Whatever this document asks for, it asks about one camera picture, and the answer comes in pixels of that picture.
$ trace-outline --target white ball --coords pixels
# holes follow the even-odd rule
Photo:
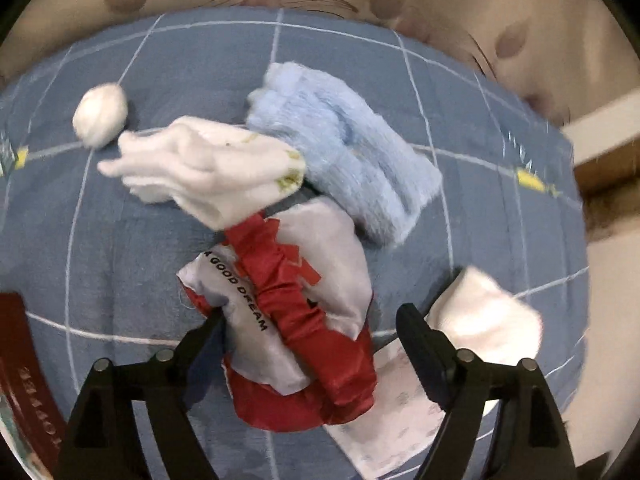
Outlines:
[[[91,88],[74,113],[76,136],[88,148],[102,148],[120,134],[127,111],[127,97],[117,83]]]

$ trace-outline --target white cloth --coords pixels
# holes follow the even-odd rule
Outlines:
[[[72,124],[78,139],[99,149],[117,137],[127,121],[127,97],[117,83],[91,88],[82,96]]]
[[[469,348],[498,364],[535,358],[542,341],[540,315],[475,267],[460,273],[426,320],[456,348]],[[399,339],[376,352],[374,364],[378,385],[373,408],[348,424],[325,426],[366,480],[393,471],[425,450],[444,418],[424,393]],[[487,402],[484,414],[496,402]]]
[[[276,241],[298,247],[302,292],[326,312],[325,323],[355,340],[364,327],[372,290],[367,261],[351,218],[335,202],[319,197],[274,215]],[[226,319],[225,347],[232,368],[269,384],[281,395],[298,392],[312,378],[284,346],[280,333],[257,309],[253,285],[239,276],[236,254],[216,245],[178,272],[183,285],[220,306]]]
[[[213,230],[240,223],[300,188],[302,156],[281,140],[181,117],[151,136],[124,132],[120,158],[98,170],[146,203],[174,200]]]

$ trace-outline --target blue towel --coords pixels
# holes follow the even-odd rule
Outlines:
[[[249,95],[247,126],[284,140],[306,179],[380,245],[401,244],[442,176],[346,83],[296,63],[273,63]]]

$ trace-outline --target blue grid-patterned cloth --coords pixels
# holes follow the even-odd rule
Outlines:
[[[394,250],[366,247],[378,346],[396,308],[426,309],[461,267],[475,265],[544,320],[538,361],[561,409],[584,363],[588,276],[572,147],[513,94],[423,44],[363,23],[265,9],[198,9],[110,28],[73,44],[10,85],[0,117],[22,169],[0,181],[0,288],[20,292],[34,344],[63,415],[97,358],[146,360],[202,322],[175,272],[220,239],[169,204],[143,205],[96,170],[117,148],[81,147],[71,117],[89,88],[119,81],[129,128],[181,115],[241,124],[247,94],[270,61],[295,61],[343,79],[444,176],[444,193]],[[517,139],[514,146],[511,139]],[[518,184],[527,160],[557,192]],[[295,196],[301,201],[310,193]],[[234,413],[219,371],[190,419],[224,480],[359,478],[318,428],[272,434]],[[150,469],[165,478],[148,419],[136,407]],[[485,418],[469,469],[480,471]],[[422,453],[385,477],[411,478]]]

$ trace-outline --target light blue fuzzy fabric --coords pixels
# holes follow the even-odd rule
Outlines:
[[[440,192],[442,175],[344,81],[297,63],[273,63],[249,95],[249,129],[306,160],[306,179],[380,245],[401,244]]]

